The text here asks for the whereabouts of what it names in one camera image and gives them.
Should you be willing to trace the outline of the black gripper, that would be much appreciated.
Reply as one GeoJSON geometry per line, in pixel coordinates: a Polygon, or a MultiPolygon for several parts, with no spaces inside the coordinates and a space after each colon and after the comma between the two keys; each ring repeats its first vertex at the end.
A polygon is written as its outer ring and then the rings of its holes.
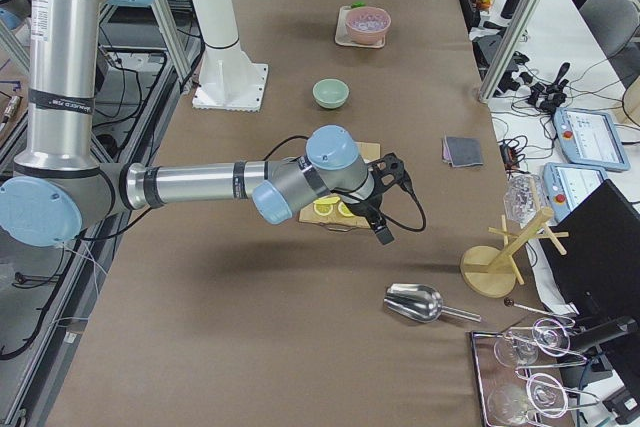
{"type": "Polygon", "coordinates": [[[349,211],[356,216],[364,217],[377,240],[382,245],[388,245],[394,241],[394,236],[381,214],[381,205],[381,194],[371,195],[364,200],[357,198],[354,193],[346,195],[346,206],[349,211]]]}

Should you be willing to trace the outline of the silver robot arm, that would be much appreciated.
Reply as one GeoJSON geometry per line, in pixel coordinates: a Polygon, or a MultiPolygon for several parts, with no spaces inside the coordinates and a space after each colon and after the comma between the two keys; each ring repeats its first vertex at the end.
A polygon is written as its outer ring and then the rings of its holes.
{"type": "Polygon", "coordinates": [[[338,194],[380,242],[391,242],[380,210],[387,168],[365,161],[340,126],[317,129],[300,156],[282,161],[187,167],[99,161],[91,150],[105,119],[96,108],[99,16],[113,1],[31,0],[27,143],[1,187],[5,232],[50,247],[126,211],[232,199],[251,200],[267,222],[279,224],[338,194]]]}

